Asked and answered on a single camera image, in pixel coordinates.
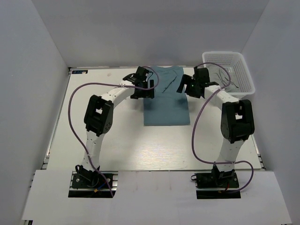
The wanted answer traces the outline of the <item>blue t-shirt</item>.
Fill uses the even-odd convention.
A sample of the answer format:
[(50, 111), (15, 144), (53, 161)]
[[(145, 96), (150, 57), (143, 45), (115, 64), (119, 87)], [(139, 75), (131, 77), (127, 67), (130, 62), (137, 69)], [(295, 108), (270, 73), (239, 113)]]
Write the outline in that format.
[(143, 100), (144, 126), (190, 125), (188, 100), (185, 93), (178, 93), (184, 70), (182, 67), (153, 66), (151, 80), (159, 84), (154, 89), (154, 98)]

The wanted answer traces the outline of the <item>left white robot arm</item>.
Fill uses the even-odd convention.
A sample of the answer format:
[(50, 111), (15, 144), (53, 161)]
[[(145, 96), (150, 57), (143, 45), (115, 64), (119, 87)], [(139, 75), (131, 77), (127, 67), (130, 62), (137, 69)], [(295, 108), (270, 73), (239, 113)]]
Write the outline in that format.
[(86, 149), (81, 165), (76, 168), (83, 175), (83, 182), (94, 187), (99, 182), (99, 155), (105, 134), (113, 125), (113, 111), (123, 100), (154, 98), (154, 80), (148, 77), (152, 72), (138, 67), (136, 72), (125, 76), (121, 83), (101, 96), (90, 97), (84, 116), (87, 131)]

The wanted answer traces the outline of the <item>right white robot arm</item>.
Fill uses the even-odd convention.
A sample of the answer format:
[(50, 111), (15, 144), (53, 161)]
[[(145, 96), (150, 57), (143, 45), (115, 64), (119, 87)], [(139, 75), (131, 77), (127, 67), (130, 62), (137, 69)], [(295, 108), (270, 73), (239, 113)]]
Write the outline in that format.
[(225, 91), (217, 82), (210, 80), (209, 70), (205, 67), (194, 68), (194, 75), (183, 75), (178, 93), (185, 92), (194, 98), (204, 98), (204, 106), (212, 103), (221, 110), (220, 130), (223, 143), (219, 156), (213, 166), (212, 183), (224, 186), (234, 173), (237, 155), (244, 142), (254, 133), (255, 124), (252, 104), (249, 100), (240, 100)]

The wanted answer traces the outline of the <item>grey t-shirt in basket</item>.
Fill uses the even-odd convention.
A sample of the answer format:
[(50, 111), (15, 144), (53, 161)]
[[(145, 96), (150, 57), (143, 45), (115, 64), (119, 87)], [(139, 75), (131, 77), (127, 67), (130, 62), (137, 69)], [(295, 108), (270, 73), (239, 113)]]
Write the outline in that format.
[[(226, 86), (229, 82), (229, 77), (227, 73), (218, 66), (210, 65), (207, 67), (210, 75), (210, 81), (218, 83), (221, 87)], [(232, 67), (225, 67), (227, 72), (230, 75), (231, 83), (228, 87), (225, 88), (226, 92), (239, 92), (240, 86), (237, 81), (236, 74)]]

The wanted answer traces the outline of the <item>white plastic basket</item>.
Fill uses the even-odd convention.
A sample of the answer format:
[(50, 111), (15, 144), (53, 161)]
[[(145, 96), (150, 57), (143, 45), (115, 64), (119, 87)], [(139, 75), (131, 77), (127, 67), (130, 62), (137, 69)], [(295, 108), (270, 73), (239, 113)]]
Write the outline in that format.
[(241, 53), (225, 51), (204, 52), (202, 54), (202, 60), (206, 68), (210, 65), (215, 65), (223, 69), (227, 73), (229, 81), (231, 81), (231, 78), (225, 67), (233, 68), (240, 86), (240, 91), (228, 92), (229, 94), (237, 98), (243, 98), (255, 93), (255, 86), (250, 71)]

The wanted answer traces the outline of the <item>blue label sticker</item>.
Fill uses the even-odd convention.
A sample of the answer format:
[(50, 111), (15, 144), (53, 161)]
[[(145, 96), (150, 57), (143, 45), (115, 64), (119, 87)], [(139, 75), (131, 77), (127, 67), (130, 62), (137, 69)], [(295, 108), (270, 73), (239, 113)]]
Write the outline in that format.
[(71, 74), (87, 74), (88, 70), (72, 70)]

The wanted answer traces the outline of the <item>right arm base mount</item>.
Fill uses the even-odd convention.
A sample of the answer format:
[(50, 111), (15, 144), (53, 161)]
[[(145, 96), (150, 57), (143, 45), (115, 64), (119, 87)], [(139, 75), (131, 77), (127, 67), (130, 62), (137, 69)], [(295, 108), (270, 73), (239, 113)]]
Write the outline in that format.
[(237, 175), (215, 181), (211, 173), (195, 173), (191, 176), (195, 182), (197, 200), (240, 199)]

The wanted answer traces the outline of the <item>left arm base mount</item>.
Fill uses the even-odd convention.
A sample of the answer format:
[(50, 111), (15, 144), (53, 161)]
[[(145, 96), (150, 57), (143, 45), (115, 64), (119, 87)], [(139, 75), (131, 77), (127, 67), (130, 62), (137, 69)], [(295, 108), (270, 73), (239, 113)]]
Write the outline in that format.
[(88, 171), (82, 165), (76, 165), (72, 172), (69, 198), (113, 198), (118, 184), (117, 172)]

